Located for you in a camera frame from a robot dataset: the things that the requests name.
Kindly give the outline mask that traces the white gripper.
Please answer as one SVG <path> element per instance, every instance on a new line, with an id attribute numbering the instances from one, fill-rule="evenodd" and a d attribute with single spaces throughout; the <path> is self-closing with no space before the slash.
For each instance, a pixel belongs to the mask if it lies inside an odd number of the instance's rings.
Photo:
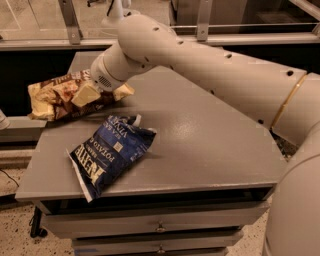
<path id="1" fill-rule="evenodd" d="M 112 92 L 131 77 L 143 74 L 152 68 L 152 65 L 140 63 L 127 57 L 120 45 L 115 43 L 93 61 L 90 76 L 97 88 Z M 74 94 L 71 102 L 77 107 L 83 107 L 99 98 L 99 91 L 91 82 L 85 81 Z"/>

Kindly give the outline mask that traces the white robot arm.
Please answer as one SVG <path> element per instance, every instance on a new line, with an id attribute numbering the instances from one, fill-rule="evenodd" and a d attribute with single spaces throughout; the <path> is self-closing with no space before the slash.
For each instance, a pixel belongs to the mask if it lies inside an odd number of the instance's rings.
<path id="1" fill-rule="evenodd" d="M 122 19 L 116 42 L 92 63 L 96 87 L 112 91 L 156 66 L 172 69 L 298 145 L 273 198 L 262 256 L 320 256 L 318 75 L 190 42 L 145 15 Z"/>

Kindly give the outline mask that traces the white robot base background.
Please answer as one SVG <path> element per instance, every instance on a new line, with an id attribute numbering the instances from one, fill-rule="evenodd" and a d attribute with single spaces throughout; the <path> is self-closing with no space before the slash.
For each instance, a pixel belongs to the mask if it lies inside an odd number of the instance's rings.
<path id="1" fill-rule="evenodd" d="M 101 26 L 105 29 L 114 29 L 126 17 L 139 14 L 131 8 L 131 0 L 108 0 L 109 7 Z"/>

